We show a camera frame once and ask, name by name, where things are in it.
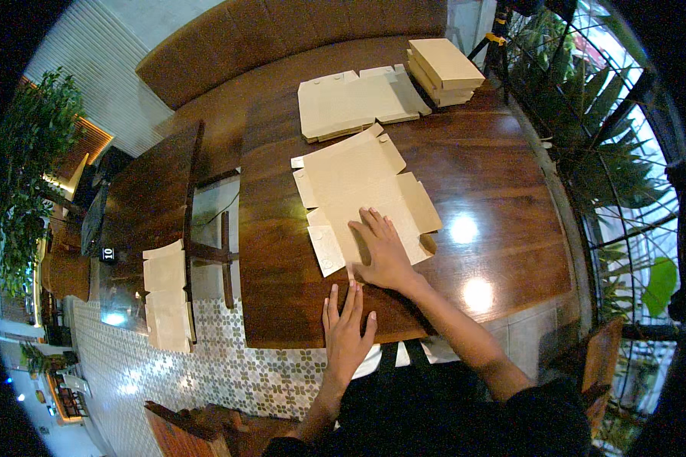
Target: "person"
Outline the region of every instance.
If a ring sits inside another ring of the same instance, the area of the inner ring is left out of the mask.
[[[408,344],[411,365],[394,369],[384,351],[375,373],[352,382],[377,316],[367,316],[361,335],[363,288],[350,282],[339,313],[334,284],[322,307],[328,365],[320,391],[299,426],[273,438],[264,455],[589,455],[590,427],[573,385],[536,387],[487,330],[414,271],[391,219],[374,208],[360,214],[364,224],[349,226],[371,265],[354,265],[356,277],[410,299],[461,361],[417,364],[421,344]],[[479,382],[492,401],[479,396]]]

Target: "floor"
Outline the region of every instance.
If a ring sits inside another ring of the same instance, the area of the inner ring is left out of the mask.
[[[231,248],[238,249],[237,192],[238,179],[231,179],[197,193],[196,239],[218,245],[220,218],[207,222],[228,206]],[[89,302],[73,302],[74,343],[93,392],[86,401],[91,427],[111,448],[108,455],[161,455],[144,416],[145,400],[176,411],[214,403],[252,415],[302,418],[319,389],[325,350],[247,347],[237,265],[232,310],[224,305],[220,269],[194,268],[192,275],[198,343],[191,354],[157,350],[146,336],[101,323],[96,275]],[[579,312],[573,291],[485,327],[516,365],[543,381],[546,361],[576,342]]]

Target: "chair backrest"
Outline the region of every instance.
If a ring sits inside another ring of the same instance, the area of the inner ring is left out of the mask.
[[[173,109],[250,69],[330,43],[442,36],[446,0],[227,0],[174,32],[135,71]]]

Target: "left hand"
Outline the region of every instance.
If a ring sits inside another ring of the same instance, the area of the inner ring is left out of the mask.
[[[343,397],[358,366],[374,344],[377,322],[371,312],[366,322],[366,334],[361,336],[361,316],[364,312],[364,291],[352,280],[348,287],[343,312],[338,315],[338,284],[333,284],[330,297],[322,307],[322,327],[325,329],[325,351],[328,368],[322,378],[321,393]]]

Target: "black sleeve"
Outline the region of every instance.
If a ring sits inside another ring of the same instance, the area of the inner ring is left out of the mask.
[[[278,455],[314,455],[310,444],[303,443],[297,438],[289,436],[272,438],[262,454],[263,457],[277,457]]]
[[[567,379],[522,390],[505,404],[511,455],[587,455],[590,425]]]

